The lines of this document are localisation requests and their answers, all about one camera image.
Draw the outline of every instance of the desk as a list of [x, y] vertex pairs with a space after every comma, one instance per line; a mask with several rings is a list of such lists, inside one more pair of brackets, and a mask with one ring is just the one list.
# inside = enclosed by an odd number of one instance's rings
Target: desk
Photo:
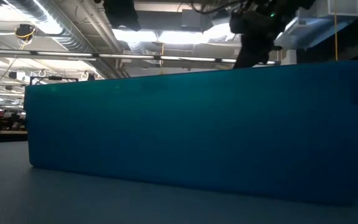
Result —
[[0, 223], [358, 223], [332, 207], [32, 168], [26, 142], [0, 143]]

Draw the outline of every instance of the ceiling light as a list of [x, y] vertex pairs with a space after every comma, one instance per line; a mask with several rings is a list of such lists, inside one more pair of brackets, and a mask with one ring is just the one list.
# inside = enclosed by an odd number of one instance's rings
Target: ceiling light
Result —
[[230, 30], [229, 23], [223, 23], [216, 26], [213, 26], [209, 30], [204, 32], [204, 36], [206, 39], [220, 39], [226, 37], [226, 40], [233, 39], [235, 34], [233, 34]]
[[157, 36], [154, 31], [149, 30], [119, 30], [113, 29], [114, 35], [117, 40], [122, 40], [125, 42], [155, 42], [157, 41]]
[[158, 41], [166, 44], [201, 44], [207, 43], [200, 32], [164, 31]]
[[65, 53], [65, 52], [38, 52], [39, 55], [51, 55], [51, 56], [70, 56], [70, 57], [92, 57], [92, 54], [88, 53]]
[[0, 93], [0, 96], [24, 96], [24, 93]]
[[17, 106], [11, 106], [11, 105], [5, 105], [5, 106], [1, 106], [3, 108], [23, 108], [23, 106], [21, 105], [17, 105]]

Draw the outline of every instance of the ceiling fixture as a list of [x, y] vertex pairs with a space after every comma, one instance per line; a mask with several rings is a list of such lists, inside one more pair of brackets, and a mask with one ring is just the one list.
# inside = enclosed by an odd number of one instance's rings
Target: ceiling fixture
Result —
[[201, 44], [208, 39], [200, 32], [164, 31], [158, 41], [165, 44]]
[[209, 30], [202, 32], [187, 31], [163, 31], [161, 36], [157, 38], [154, 31], [140, 30], [119, 30], [113, 29], [117, 40], [133, 43], [133, 42], [163, 42], [165, 44], [206, 44], [213, 39], [230, 40], [234, 37], [230, 31], [229, 23], [223, 23], [213, 26]]
[[24, 93], [0, 93], [0, 96], [22, 96], [22, 97], [24, 97]]
[[157, 41], [157, 36], [154, 31], [150, 30], [119, 30], [113, 29], [114, 35], [117, 40], [122, 40], [125, 42], [155, 42]]

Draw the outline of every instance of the ceiling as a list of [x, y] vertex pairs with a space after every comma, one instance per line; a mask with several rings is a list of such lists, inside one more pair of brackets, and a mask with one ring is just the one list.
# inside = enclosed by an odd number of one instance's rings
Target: ceiling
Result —
[[[117, 40], [118, 36], [114, 35], [112, 26], [109, 23], [102, 4], [95, 4], [93, 0], [88, 1], [90, 7], [96, 10], [97, 15], [86, 14], [82, 7], [79, 7], [78, 0], [53, 0], [59, 15], [68, 19], [72, 28], [78, 30], [81, 38], [94, 49], [95, 52], [124, 52], [130, 53], [131, 48], [126, 41]], [[135, 0], [135, 9], [139, 17], [142, 30], [152, 31], [156, 36], [161, 37], [164, 31], [188, 31], [203, 32], [204, 34], [212, 28], [210, 16], [201, 16], [192, 11], [189, 5], [184, 4], [189, 1], [184, 0]], [[229, 1], [208, 1], [212, 4], [224, 4]], [[7, 5], [0, 6], [0, 49], [18, 50], [22, 42], [13, 34], [14, 30], [20, 24], [31, 24], [36, 26], [32, 18], [23, 13], [13, 10]], [[110, 41], [106, 41], [100, 30], [103, 30], [102, 24], [108, 28], [112, 36]], [[293, 38], [290, 34], [283, 35], [286, 38]], [[171, 55], [178, 57], [208, 57], [208, 58], [232, 58], [235, 59], [241, 48], [239, 36], [232, 35], [230, 38], [210, 39], [207, 42], [198, 44], [156, 44], [153, 42], [143, 42], [142, 46], [148, 54], [154, 55]], [[38, 29], [37, 34], [31, 42], [24, 46], [24, 50], [43, 50], [67, 52], [67, 48], [57, 42], [55, 37], [43, 33]], [[271, 60], [281, 60], [285, 57], [285, 52], [271, 52]], [[186, 61], [145, 61], [145, 60], [115, 60], [104, 59], [114, 70], [123, 70], [120, 72], [122, 77], [139, 77], [147, 75], [160, 75], [171, 73], [200, 72], [207, 70], [231, 69], [231, 64], [211, 63], [211, 62], [186, 62]], [[103, 72], [100, 72], [92, 63], [80, 60], [46, 60], [46, 59], [23, 59], [1, 58], [0, 57], [0, 93], [23, 93], [24, 88], [14, 86], [13, 90], [6, 90], [4, 85], [7, 84], [26, 84], [28, 80], [13, 80], [7, 77], [6, 70], [24, 72], [25, 75], [55, 75], [58, 77], [78, 78], [79, 81], [86, 80], [85, 72], [96, 72], [96, 79], [110, 78]], [[53, 83], [47, 79], [42, 83]]]

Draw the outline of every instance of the ductwork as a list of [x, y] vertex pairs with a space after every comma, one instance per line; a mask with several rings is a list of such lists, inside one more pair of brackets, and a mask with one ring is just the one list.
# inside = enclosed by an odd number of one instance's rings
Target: ductwork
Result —
[[[53, 38], [71, 52], [96, 52], [84, 35], [52, 0], [3, 0], [13, 9], [27, 15], [37, 28], [47, 34], [61, 34], [65, 37]], [[104, 78], [120, 78], [121, 75], [103, 59], [86, 62], [93, 66]]]
[[[337, 14], [336, 29], [334, 17]], [[358, 19], [358, 0], [317, 0], [309, 10], [300, 9], [297, 17], [277, 37], [275, 45], [286, 49], [308, 49]]]
[[[153, 55], [154, 52], [147, 50], [142, 42], [128, 42], [128, 47], [130, 48], [131, 52], [135, 55]], [[145, 62], [152, 63], [152, 64], [159, 64], [159, 60], [144, 60]]]

